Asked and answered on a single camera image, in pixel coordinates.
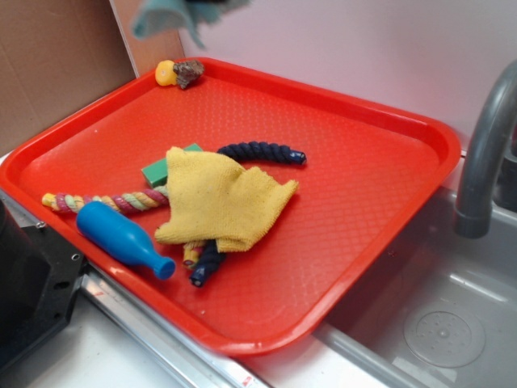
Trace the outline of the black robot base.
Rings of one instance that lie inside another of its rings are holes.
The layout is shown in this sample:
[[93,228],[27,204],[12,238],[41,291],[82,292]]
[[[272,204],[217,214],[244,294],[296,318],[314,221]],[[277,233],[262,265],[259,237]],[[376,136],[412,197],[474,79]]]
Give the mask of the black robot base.
[[1,203],[1,372],[70,322],[86,258],[50,226],[20,226]]

